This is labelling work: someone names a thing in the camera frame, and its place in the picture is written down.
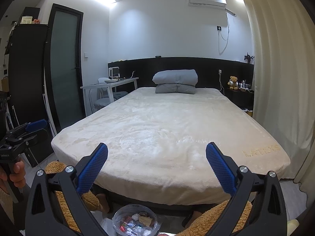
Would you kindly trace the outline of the left hand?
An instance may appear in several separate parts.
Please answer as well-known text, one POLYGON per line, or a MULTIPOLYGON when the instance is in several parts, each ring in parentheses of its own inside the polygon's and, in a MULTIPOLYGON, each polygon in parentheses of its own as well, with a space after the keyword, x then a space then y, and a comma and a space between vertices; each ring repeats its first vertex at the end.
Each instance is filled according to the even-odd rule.
MULTIPOLYGON (((10 174, 10 180, 14 182, 14 185, 17 188, 22 189, 26 185, 25 175, 26 175, 25 164, 22 159, 19 159, 19 161, 16 162, 15 165, 13 166, 13 173, 10 174)), ((0 172, 0 178, 1 178, 1 189, 5 193, 9 194, 9 191, 5 185, 5 182, 7 182, 7 174, 2 168, 0 172)))

